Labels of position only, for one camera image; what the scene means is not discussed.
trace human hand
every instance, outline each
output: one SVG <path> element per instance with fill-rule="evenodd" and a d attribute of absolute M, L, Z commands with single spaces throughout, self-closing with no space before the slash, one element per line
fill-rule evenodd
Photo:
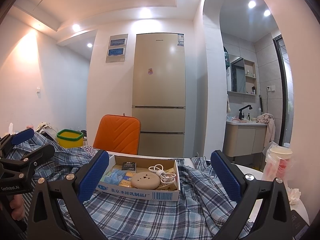
<path fill-rule="evenodd" d="M 24 201 L 22 195 L 14 195 L 13 200 L 10 201 L 10 207 L 13 209 L 11 216 L 14 220 L 21 220 L 24 218 Z"/>

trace refrigerator door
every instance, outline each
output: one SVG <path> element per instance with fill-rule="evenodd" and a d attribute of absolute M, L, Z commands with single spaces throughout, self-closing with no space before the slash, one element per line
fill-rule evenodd
<path fill-rule="evenodd" d="M 141 133 L 138 155 L 183 157 L 184 134 Z"/>
<path fill-rule="evenodd" d="M 141 122 L 142 132 L 184 132 L 185 109 L 132 108 L 132 116 Z"/>
<path fill-rule="evenodd" d="M 138 34 L 132 105 L 185 107 L 185 90 L 185 54 L 178 34 Z"/>

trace orange chair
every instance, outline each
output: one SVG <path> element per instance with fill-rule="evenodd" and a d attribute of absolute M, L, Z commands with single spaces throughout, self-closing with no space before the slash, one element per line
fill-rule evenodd
<path fill-rule="evenodd" d="M 100 121 L 93 147 L 137 155 L 140 129 L 141 123 L 135 117 L 107 114 Z"/>

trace blue plaid shirt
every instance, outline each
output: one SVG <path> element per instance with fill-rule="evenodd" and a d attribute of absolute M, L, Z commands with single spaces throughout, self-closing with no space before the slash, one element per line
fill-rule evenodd
<path fill-rule="evenodd" d="M 7 158 L 20 160 L 46 143 L 54 146 L 55 155 L 37 167 L 34 186 L 40 177 L 53 181 L 76 173 L 94 155 L 83 148 L 65 149 L 35 133 L 32 139 L 15 146 Z M 100 191 L 95 191 L 90 200 L 84 202 L 92 219 L 109 240 L 207 240 L 219 231 L 236 203 L 230 201 L 205 158 L 193 158 L 195 169 L 185 166 L 183 159 L 177 161 L 181 186 L 178 202 L 139 200 Z M 24 194 L 26 222 L 31 198 L 32 193 Z M 63 200 L 59 200 L 59 205 L 71 233 L 80 237 Z M 252 223 L 247 223 L 239 237 L 247 235 L 251 227 Z"/>

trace green bucket rim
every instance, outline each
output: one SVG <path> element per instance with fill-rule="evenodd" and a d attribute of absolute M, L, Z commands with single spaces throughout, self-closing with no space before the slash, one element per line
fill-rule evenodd
<path fill-rule="evenodd" d="M 77 137 L 77 138 L 64 137 L 64 136 L 60 135 L 60 134 L 62 134 L 63 132 L 76 133 L 76 134 L 79 134 L 79 137 Z M 84 136 L 83 132 L 78 132 L 78 131 L 69 130 L 69 129 L 63 129 L 63 130 L 61 130 L 60 132 L 57 133 L 57 137 L 58 137 L 59 139 L 63 139 L 63 140 L 66 140 L 66 141 L 71 141 L 71 142 L 78 141 L 78 140 L 80 140 L 83 136 Z"/>

